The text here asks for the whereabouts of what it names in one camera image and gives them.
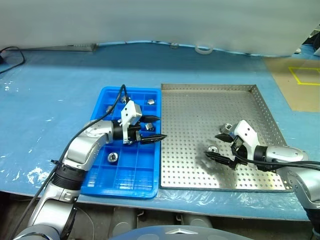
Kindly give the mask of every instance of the black cable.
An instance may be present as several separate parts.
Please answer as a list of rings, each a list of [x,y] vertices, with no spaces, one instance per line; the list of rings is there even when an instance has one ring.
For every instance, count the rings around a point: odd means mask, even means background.
[[[111,106],[111,108],[109,108],[108,111],[106,111],[106,113],[101,116],[100,118],[90,122],[88,125],[86,125],[85,127],[83,127],[80,131],[78,131],[72,138],[71,140],[68,142],[68,144],[66,145],[66,147],[64,148],[59,160],[58,160],[58,163],[62,163],[71,143],[73,142],[73,140],[75,140],[76,137],[78,137],[84,130],[86,130],[87,128],[91,127],[92,125],[96,124],[97,122],[99,122],[100,120],[104,119],[106,116],[108,116],[115,108],[117,102],[119,101],[120,97],[121,97],[121,93],[122,93],[122,90],[124,90],[124,95],[125,95],[125,99],[126,99],[126,103],[128,102],[129,100],[129,97],[128,97],[128,93],[127,93],[127,89],[126,89],[126,86],[123,84],[121,87],[120,87],[120,90],[118,92],[118,95],[116,96],[116,99],[113,103],[113,105]],[[14,227],[11,235],[10,235],[10,240],[12,240],[14,237],[15,237],[15,234],[21,224],[21,222],[23,221],[23,219],[25,218],[25,216],[27,215],[30,207],[32,206],[32,204],[36,201],[37,197],[39,196],[39,194],[42,192],[42,190],[45,188],[45,186],[47,186],[47,184],[49,183],[49,181],[52,179],[55,171],[57,170],[57,167],[58,167],[58,164],[56,164],[54,166],[54,168],[52,169],[52,171],[50,172],[50,174],[48,175],[48,177],[46,178],[46,180],[44,181],[44,183],[41,185],[41,187],[39,188],[39,190],[36,192],[36,194],[33,196],[33,198],[31,199],[31,201],[29,202],[29,204],[26,206],[24,212],[22,213],[21,217],[19,218],[16,226]]]
[[[296,164],[296,163],[281,163],[281,162],[265,162],[265,161],[256,161],[256,160],[249,160],[247,158],[244,158],[240,156],[235,149],[231,149],[232,154],[235,155],[238,159],[250,163],[250,164],[255,164],[255,165],[264,165],[264,166],[279,166],[279,168],[283,167],[293,167],[293,168],[304,168],[304,169],[312,169],[312,170],[317,170],[320,171],[320,167],[316,166],[311,166],[307,164]]]
[[[7,46],[7,47],[5,47],[4,49],[1,49],[1,50],[0,50],[0,54],[1,54],[3,51],[5,51],[5,50],[7,50],[7,49],[12,49],[12,48],[17,49],[17,50],[20,52],[21,57],[22,57],[22,61],[19,62],[19,63],[17,63],[16,65],[13,65],[13,66],[11,66],[11,67],[8,67],[8,68],[5,69],[5,70],[0,71],[0,74],[3,74],[4,72],[7,72],[7,71],[9,71],[10,69],[13,69],[13,68],[15,68],[15,67],[18,67],[18,66],[20,66],[20,65],[22,65],[22,64],[24,64],[24,63],[26,62],[25,55],[22,53],[21,49],[20,49],[19,47],[17,47],[17,46]]]

